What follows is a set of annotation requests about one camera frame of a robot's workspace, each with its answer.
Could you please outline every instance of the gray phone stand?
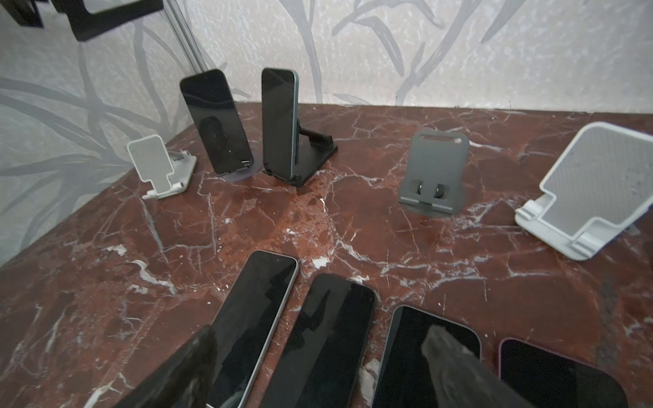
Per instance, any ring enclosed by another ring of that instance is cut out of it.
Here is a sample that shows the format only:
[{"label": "gray phone stand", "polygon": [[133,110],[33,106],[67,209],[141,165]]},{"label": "gray phone stand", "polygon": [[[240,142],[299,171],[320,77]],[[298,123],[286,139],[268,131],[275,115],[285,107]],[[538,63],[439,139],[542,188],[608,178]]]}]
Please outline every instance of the gray phone stand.
[{"label": "gray phone stand", "polygon": [[413,136],[399,202],[421,215],[459,212],[465,202],[462,173],[470,141],[462,133],[424,129]]}]

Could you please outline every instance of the black phone screen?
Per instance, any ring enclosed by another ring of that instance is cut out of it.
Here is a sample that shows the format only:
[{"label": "black phone screen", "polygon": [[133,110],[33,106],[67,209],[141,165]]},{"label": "black phone screen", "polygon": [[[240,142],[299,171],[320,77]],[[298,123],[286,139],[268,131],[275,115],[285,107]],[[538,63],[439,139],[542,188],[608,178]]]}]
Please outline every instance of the black phone screen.
[{"label": "black phone screen", "polygon": [[428,361],[422,355],[422,342],[434,324],[447,329],[477,358],[481,357],[481,340],[471,329],[413,307],[399,306],[392,314],[372,408],[438,406]]},{"label": "black phone screen", "polygon": [[345,408],[362,359],[374,292],[318,275],[263,396],[263,408]]},{"label": "black phone screen", "polygon": [[607,373],[517,339],[501,344],[499,376],[537,408],[626,408]]},{"label": "black phone screen", "polygon": [[251,166],[254,158],[224,73],[214,69],[184,78],[180,89],[215,173]]},{"label": "black phone screen", "polygon": [[207,404],[232,408],[247,399],[298,270],[291,257],[249,256],[211,325],[217,364]]},{"label": "black phone screen", "polygon": [[295,175],[297,85],[293,71],[265,68],[261,73],[263,166],[284,180]]}]

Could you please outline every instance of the black phone stand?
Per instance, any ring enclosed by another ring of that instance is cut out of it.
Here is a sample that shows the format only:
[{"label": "black phone stand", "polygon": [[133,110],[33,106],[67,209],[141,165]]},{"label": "black phone stand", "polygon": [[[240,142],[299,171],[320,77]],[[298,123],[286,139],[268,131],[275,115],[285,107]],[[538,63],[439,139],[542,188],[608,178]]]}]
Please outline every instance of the black phone stand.
[{"label": "black phone stand", "polygon": [[[295,152],[295,176],[291,180],[284,180],[290,185],[301,187],[313,177],[316,171],[327,162],[329,157],[333,156],[338,150],[333,138],[324,133],[319,133],[302,127],[297,121],[297,133],[308,136],[308,139],[301,138],[298,148]],[[265,174],[275,176],[275,174],[263,169]]]}]

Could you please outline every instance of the purple phone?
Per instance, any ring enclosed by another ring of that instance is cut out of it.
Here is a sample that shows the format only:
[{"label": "purple phone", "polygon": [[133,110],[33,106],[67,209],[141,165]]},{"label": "purple phone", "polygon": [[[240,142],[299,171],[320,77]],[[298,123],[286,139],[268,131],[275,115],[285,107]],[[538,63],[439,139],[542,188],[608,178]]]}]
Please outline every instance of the purple phone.
[{"label": "purple phone", "polygon": [[499,377],[537,408],[627,408],[610,375],[518,339],[499,346]]}]

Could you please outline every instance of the phone on stand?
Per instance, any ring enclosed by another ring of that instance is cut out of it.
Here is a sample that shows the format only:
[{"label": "phone on stand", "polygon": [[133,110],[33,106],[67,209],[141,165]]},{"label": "phone on stand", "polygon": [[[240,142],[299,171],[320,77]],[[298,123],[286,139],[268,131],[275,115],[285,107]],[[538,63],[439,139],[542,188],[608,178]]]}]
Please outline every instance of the phone on stand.
[{"label": "phone on stand", "polygon": [[362,359],[374,292],[318,275],[263,396],[262,408],[346,408]]},{"label": "phone on stand", "polygon": [[480,359],[481,339],[472,329],[411,306],[399,306],[392,314],[372,408],[438,406],[428,361],[422,355],[422,342],[434,324],[444,327]]},{"label": "phone on stand", "polygon": [[247,259],[211,325],[217,340],[211,407],[245,405],[298,271],[297,260],[285,255],[256,251]]},{"label": "phone on stand", "polygon": [[261,73],[263,167],[286,181],[294,178],[298,163],[298,92],[297,72],[265,68]]},{"label": "phone on stand", "polygon": [[215,173],[251,167],[254,157],[225,74],[213,69],[189,76],[180,89]]},{"label": "phone on stand", "polygon": [[537,408],[627,408],[610,375],[517,339],[499,346],[499,377]]}]

